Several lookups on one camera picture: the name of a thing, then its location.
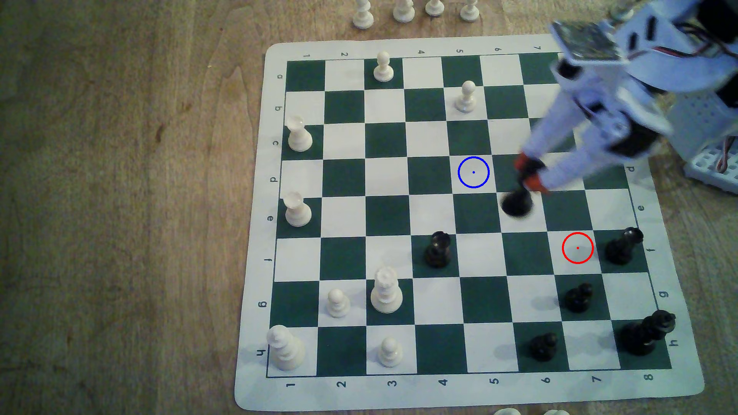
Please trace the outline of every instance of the chess mat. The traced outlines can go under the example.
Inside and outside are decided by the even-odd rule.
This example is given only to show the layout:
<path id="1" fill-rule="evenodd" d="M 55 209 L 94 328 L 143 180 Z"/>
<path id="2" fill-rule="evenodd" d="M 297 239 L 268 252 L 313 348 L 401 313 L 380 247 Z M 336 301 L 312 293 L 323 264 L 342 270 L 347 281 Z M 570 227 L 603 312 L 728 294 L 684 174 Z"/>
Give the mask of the chess mat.
<path id="1" fill-rule="evenodd" d="M 394 77 L 373 77 L 376 54 Z M 549 35 L 278 44 L 266 55 L 235 397 L 245 409 L 316 411 L 498 405 L 667 397 L 703 389 L 689 314 L 647 162 L 534 194 L 524 219 L 502 197 L 513 161 L 559 90 Z M 476 107 L 454 106 L 461 84 Z M 312 147 L 287 144 L 285 117 L 301 116 Z M 572 131 L 543 161 L 579 143 Z M 282 197 L 297 191 L 311 221 L 292 227 Z M 626 227 L 645 234 L 625 266 L 604 258 Z M 430 235 L 451 235 L 443 269 L 422 258 Z M 403 303 L 369 301 L 378 268 L 398 273 Z M 582 282 L 591 308 L 562 296 Z M 331 317 L 327 294 L 351 300 Z M 648 356 L 615 341 L 656 309 L 677 315 Z M 281 324 L 306 348 L 303 364 L 269 364 L 266 333 Z M 528 342 L 559 337 L 554 359 Z M 376 353 L 401 344 L 393 368 Z"/>

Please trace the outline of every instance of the blue circle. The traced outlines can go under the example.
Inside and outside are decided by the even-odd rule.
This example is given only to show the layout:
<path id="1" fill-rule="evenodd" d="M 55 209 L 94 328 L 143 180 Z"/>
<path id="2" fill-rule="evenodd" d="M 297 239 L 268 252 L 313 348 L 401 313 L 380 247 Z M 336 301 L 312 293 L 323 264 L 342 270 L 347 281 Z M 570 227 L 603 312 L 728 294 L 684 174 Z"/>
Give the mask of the blue circle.
<path id="1" fill-rule="evenodd" d="M 484 166 L 487 167 L 487 177 L 486 177 L 486 179 L 484 179 L 484 182 L 482 182 L 481 185 L 478 185 L 478 186 L 469 186 L 469 185 L 467 185 L 466 183 L 463 182 L 463 179 L 461 179 L 461 166 L 465 163 L 465 161 L 467 161 L 469 159 L 477 159 L 477 160 L 481 161 L 482 163 L 484 163 Z M 487 164 L 486 161 L 482 160 L 481 158 L 479 158 L 477 156 L 467 157 L 461 163 L 459 163 L 459 169 L 458 169 L 459 181 L 461 182 L 462 185 L 465 185 L 466 187 L 468 187 L 470 189 L 481 188 L 482 186 L 484 186 L 487 183 L 487 180 L 489 180 L 489 174 L 490 174 L 489 165 Z"/>

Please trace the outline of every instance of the white chess piece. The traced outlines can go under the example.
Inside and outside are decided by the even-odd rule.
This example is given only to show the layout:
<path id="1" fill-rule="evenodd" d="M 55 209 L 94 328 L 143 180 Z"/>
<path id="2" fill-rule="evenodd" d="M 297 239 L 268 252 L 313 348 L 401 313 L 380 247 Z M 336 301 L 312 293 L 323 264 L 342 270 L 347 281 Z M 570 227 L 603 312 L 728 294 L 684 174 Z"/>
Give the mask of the white chess piece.
<path id="1" fill-rule="evenodd" d="M 354 15 L 354 26 L 359 29 L 368 29 L 374 24 L 374 16 L 369 11 L 371 3 L 369 0 L 356 0 L 356 14 Z"/>
<path id="2" fill-rule="evenodd" d="M 379 82 L 389 82 L 395 76 L 395 70 L 390 66 L 390 54 L 380 52 L 376 56 L 377 66 L 374 68 L 374 79 Z"/>
<path id="3" fill-rule="evenodd" d="M 400 23 L 408 23 L 415 17 L 415 8 L 412 0 L 397 0 L 392 16 Z"/>
<path id="4" fill-rule="evenodd" d="M 287 117 L 286 125 L 289 129 L 287 143 L 292 150 L 302 152 L 313 145 L 313 136 L 305 129 L 305 120 L 301 116 Z"/>
<path id="5" fill-rule="evenodd" d="M 340 289 L 333 288 L 328 292 L 328 313 L 335 318 L 341 318 L 351 309 L 351 301 Z"/>
<path id="6" fill-rule="evenodd" d="M 293 336 L 285 326 L 273 326 L 266 334 L 272 349 L 269 358 L 280 370 L 292 371 L 305 360 L 305 344 Z"/>
<path id="7" fill-rule="evenodd" d="M 474 82 L 471 80 L 468 80 L 461 85 L 461 95 L 456 98 L 455 102 L 457 110 L 464 114 L 474 111 L 474 108 L 477 106 L 477 99 L 474 98 L 474 91 L 476 88 L 477 86 L 474 85 Z"/>
<path id="8" fill-rule="evenodd" d="M 402 290 L 397 282 L 397 272 L 391 267 L 382 267 L 374 275 L 371 290 L 371 305 L 376 311 L 391 313 L 402 305 Z"/>
<path id="9" fill-rule="evenodd" d="M 388 368 L 393 368 L 402 361 L 402 345 L 397 340 L 387 337 L 382 341 L 377 353 L 379 362 Z"/>
<path id="10" fill-rule="evenodd" d="M 461 18 L 464 21 L 475 21 L 479 18 L 479 9 L 477 9 L 477 0 L 466 0 L 466 5 L 461 8 Z"/>
<path id="11" fill-rule="evenodd" d="M 441 3 L 441 0 L 430 0 L 425 4 L 425 13 L 428 13 L 429 16 L 439 17 L 444 14 L 445 9 L 446 6 Z"/>
<path id="12" fill-rule="evenodd" d="M 313 211 L 298 192 L 289 192 L 284 195 L 284 205 L 287 211 L 284 213 L 287 223 L 294 227 L 305 226 L 310 222 Z"/>

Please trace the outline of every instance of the wood grain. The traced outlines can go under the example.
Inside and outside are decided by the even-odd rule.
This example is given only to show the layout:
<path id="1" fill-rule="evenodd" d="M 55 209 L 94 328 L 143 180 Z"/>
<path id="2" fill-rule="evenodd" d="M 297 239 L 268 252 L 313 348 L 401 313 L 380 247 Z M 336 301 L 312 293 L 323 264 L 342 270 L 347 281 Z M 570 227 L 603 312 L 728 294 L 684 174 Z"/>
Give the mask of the wood grain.
<path id="1" fill-rule="evenodd" d="M 465 24 L 462 1 L 433 20 L 416 1 L 401 25 L 391 0 L 372 1 L 363 32 L 352 3 L 0 1 L 0 412 L 242 412 L 235 353 L 269 46 L 545 33 L 606 4 L 482 0 L 481 20 Z M 652 168 L 706 390 L 523 414 L 738 405 L 737 199 L 685 179 L 668 148 Z"/>

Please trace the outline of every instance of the red circle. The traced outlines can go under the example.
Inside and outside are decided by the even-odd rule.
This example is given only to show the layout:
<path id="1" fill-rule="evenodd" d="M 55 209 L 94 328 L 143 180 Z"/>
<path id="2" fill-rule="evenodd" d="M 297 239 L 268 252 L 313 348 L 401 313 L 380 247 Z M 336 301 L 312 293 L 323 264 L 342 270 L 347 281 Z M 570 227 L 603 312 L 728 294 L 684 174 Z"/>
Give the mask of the red circle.
<path id="1" fill-rule="evenodd" d="M 585 259 L 582 262 L 574 262 L 574 261 L 570 260 L 569 257 L 566 256 L 566 251 L 564 251 L 564 245 L 566 244 L 566 240 L 569 239 L 569 236 L 572 236 L 572 235 L 584 235 L 584 236 L 587 237 L 587 239 L 590 240 L 590 244 L 592 245 L 592 252 L 590 252 L 590 255 L 587 257 L 587 259 Z M 590 238 L 590 236 L 588 234 L 586 234 L 586 233 L 572 232 L 566 238 L 564 238 L 564 241 L 561 243 L 561 253 L 564 254 L 564 258 L 566 258 L 566 260 L 569 261 L 570 263 L 572 263 L 572 264 L 583 264 L 583 263 L 589 261 L 590 258 L 592 258 L 592 255 L 594 255 L 594 253 L 595 253 L 595 243 L 592 242 L 592 238 Z"/>

